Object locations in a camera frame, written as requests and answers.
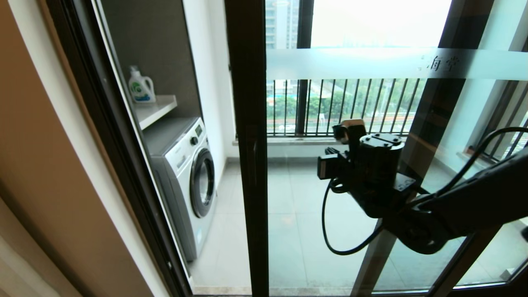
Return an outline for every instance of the glass door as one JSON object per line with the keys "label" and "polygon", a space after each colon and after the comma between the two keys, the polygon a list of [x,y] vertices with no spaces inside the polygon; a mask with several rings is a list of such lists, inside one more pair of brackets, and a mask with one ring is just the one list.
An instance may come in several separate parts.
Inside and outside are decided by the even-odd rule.
{"label": "glass door", "polygon": [[[525,269],[523,220],[431,255],[387,230],[337,255],[328,244],[357,246],[383,219],[333,192],[322,218],[328,180],[317,157],[348,150],[333,126],[361,118],[367,134],[404,143],[398,172],[441,189],[487,133],[526,125],[526,1],[226,1],[225,9],[254,295],[440,296],[456,285],[505,285]],[[464,177],[525,144],[526,134],[505,134]],[[499,254],[511,259],[494,263]]]}

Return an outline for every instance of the washing machine control panel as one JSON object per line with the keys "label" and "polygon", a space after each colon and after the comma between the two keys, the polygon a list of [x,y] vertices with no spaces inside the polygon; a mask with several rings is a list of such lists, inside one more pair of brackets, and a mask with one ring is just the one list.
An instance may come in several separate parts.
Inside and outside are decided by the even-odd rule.
{"label": "washing machine control panel", "polygon": [[191,127],[187,133],[180,136],[177,144],[166,154],[166,158],[174,172],[178,174],[188,162],[192,162],[196,145],[205,138],[203,122],[201,119]]}

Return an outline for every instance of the white detergent bottle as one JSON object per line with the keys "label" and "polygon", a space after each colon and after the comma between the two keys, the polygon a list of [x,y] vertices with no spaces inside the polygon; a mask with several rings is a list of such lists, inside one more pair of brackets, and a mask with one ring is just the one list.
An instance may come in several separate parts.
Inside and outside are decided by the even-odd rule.
{"label": "white detergent bottle", "polygon": [[141,76],[137,66],[130,66],[130,80],[128,81],[128,89],[132,98],[137,103],[154,103],[156,102],[156,95],[154,95],[154,84],[150,77]]}

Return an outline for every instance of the white shelf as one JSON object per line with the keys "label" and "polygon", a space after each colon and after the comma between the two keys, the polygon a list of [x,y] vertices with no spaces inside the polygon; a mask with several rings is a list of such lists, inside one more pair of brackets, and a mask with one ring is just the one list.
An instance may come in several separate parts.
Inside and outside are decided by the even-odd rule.
{"label": "white shelf", "polygon": [[156,95],[156,103],[134,103],[133,108],[141,130],[150,126],[178,104],[175,95]]}

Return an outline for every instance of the washing machine door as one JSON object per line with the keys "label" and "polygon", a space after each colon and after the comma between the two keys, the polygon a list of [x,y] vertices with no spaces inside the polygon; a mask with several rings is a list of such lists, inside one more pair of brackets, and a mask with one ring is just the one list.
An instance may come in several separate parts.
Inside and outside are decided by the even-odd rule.
{"label": "washing machine door", "polygon": [[205,217],[213,204],[214,164],[208,149],[202,148],[191,167],[191,203],[199,218]]}

